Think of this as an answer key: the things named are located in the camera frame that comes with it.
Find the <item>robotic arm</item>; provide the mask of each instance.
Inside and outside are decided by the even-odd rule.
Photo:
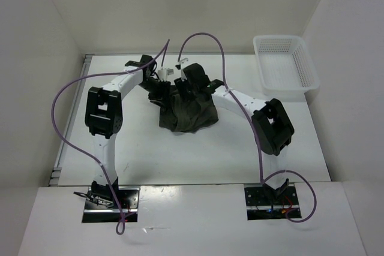
[[[142,67],[152,58],[143,55],[140,62],[128,61],[124,71]],[[113,187],[118,194],[118,175],[115,169],[115,140],[122,126],[122,100],[137,85],[149,92],[150,102],[162,107],[170,107],[170,91],[177,89],[183,101],[192,101],[197,94],[212,99],[214,106],[230,110],[244,117],[238,104],[228,93],[221,80],[210,81],[201,65],[195,63],[181,69],[182,77],[175,85],[166,81],[167,71],[161,71],[161,79],[152,77],[155,62],[135,73],[116,77],[102,88],[92,87],[88,92],[85,124],[93,136],[95,156],[103,163]],[[272,99],[264,103],[241,92],[231,89],[251,116],[260,138],[261,149],[269,155],[280,151],[291,142],[295,130],[281,102]],[[91,185],[93,196],[112,201],[112,195],[100,167]]]

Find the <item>white wall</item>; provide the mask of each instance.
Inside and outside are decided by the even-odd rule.
[[[59,146],[50,105],[81,66],[52,0],[0,0],[1,255],[17,255],[37,187],[48,183]],[[73,92],[58,106],[62,129]]]
[[[318,0],[53,0],[82,52],[170,51],[197,31],[215,34],[227,52],[252,52],[260,34],[301,35]],[[187,50],[217,52],[212,40]]]
[[[384,255],[384,0],[321,0],[304,38],[320,77],[307,95],[333,180],[368,255]]]

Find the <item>dark gray cloth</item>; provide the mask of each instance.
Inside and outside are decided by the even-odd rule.
[[[172,132],[196,132],[218,121],[212,98],[199,94],[195,100],[183,101],[180,94],[170,97],[171,108],[160,110],[159,126]]]

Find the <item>white plastic basket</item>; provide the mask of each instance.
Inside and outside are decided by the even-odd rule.
[[[256,36],[253,46],[265,94],[303,94],[319,87],[320,80],[301,37]]]

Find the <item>white table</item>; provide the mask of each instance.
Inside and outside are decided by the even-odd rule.
[[[122,71],[128,60],[141,55],[94,56],[88,74]],[[222,79],[220,55],[185,55],[190,63],[203,65],[206,74]],[[166,58],[165,67],[176,64],[176,55]],[[227,55],[227,81],[236,90],[270,100],[260,93],[253,55]],[[84,124],[88,89],[101,87],[113,77],[87,79],[78,108],[74,111],[67,138],[92,152],[91,135]],[[311,182],[330,181],[324,157],[305,101],[300,95],[283,101],[295,127],[286,156],[276,163],[264,154],[265,176],[277,169],[299,172]],[[195,134],[172,133],[158,126],[159,107],[148,101],[137,87],[123,101],[124,121],[116,140],[116,170],[121,185],[183,185],[209,183],[256,183],[259,181],[257,149],[249,124],[243,118],[218,109],[219,122]],[[64,146],[59,166],[59,186],[90,185],[95,164],[92,159]],[[300,178],[287,175],[292,182]]]
[[[243,185],[142,187],[137,223],[124,235],[115,223],[82,224],[85,187],[40,188],[19,256],[95,255],[365,255],[337,182],[314,183],[318,207],[303,224],[247,221]],[[296,184],[303,215],[310,190]]]

